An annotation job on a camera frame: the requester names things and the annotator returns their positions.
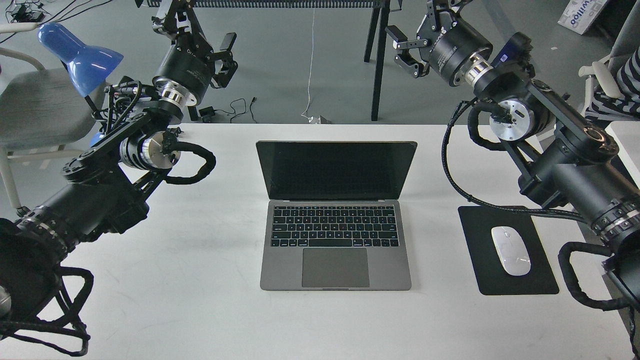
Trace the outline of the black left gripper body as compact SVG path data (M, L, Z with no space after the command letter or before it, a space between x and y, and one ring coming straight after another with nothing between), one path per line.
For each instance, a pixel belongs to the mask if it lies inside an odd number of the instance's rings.
M220 54L206 39L194 0L162 0L153 16L156 34L171 45L152 80L160 96L181 107L199 105L209 87L226 88L238 69L231 54Z

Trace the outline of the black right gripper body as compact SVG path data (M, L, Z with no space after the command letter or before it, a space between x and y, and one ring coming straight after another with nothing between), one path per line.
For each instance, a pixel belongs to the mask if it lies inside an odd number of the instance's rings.
M416 35L426 41L420 57L451 87L461 85L470 60L487 59L493 45L461 16L468 0L428 0L426 13Z

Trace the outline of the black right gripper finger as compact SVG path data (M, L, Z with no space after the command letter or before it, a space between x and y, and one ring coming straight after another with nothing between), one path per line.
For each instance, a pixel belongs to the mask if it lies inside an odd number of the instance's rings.
M394 57L394 62L398 64L402 69L407 71L414 79L421 78L429 74L429 66L427 64L414 59L409 52L397 53Z
M385 28L386 34L393 41L395 50L409 50L419 48L419 39L409 40L407 35L395 25L388 25Z

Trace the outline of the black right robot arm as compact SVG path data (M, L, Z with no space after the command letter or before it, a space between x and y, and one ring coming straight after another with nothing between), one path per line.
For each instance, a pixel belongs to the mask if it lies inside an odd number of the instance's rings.
M630 312L630 338L639 312L639 189L612 164L619 146L551 87L535 78L531 39L515 32L490 59L493 45L462 18L466 0L428 0L425 16L409 39L395 25L385 28L395 63L413 77L434 71L451 87L469 84L474 98L454 110L441 145L446 178L467 201L493 208L464 191L450 174L451 130L467 113L470 139L490 151L505 151L518 167L519 191L538 209L504 207L515 214L584 223L601 244L565 243L558 264L571 296L604 312ZM606 276L621 296L590 298L570 263L574 252L604 256Z

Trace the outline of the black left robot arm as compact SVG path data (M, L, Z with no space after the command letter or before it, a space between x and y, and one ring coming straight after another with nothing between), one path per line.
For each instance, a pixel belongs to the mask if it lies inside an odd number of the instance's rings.
M103 137L62 168L66 187L16 221L1 220L1 337L84 356L90 335L80 319L93 274L62 266L78 244L125 233L147 218L147 199L166 182L198 183L217 160L170 129L201 103L208 88L226 87L238 64L225 35L214 50L194 0L162 0L154 32L171 44L150 85L122 79L106 88Z

